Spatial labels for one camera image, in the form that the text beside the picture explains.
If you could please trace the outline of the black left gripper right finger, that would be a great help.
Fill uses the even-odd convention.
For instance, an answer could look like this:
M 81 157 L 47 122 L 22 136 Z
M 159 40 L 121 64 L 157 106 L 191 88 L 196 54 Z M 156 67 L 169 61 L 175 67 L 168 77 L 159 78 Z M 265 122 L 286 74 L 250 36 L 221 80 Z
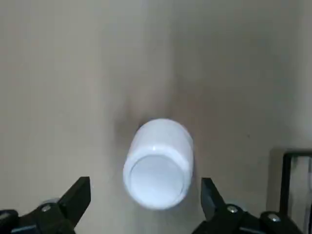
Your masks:
M 260 217 L 239 206 L 226 203 L 211 178 L 201 179 L 201 207 L 205 215 L 193 234 L 301 234 L 302 231 L 286 215 L 273 211 Z

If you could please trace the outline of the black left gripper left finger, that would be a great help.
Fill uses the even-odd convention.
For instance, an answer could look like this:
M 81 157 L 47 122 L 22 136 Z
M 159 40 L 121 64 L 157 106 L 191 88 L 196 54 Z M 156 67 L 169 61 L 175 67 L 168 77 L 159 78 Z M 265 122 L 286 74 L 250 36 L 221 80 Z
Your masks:
M 39 205 L 20 216 L 16 210 L 0 211 L 2 234 L 74 234 L 91 202 L 88 176 L 80 177 L 57 202 Z

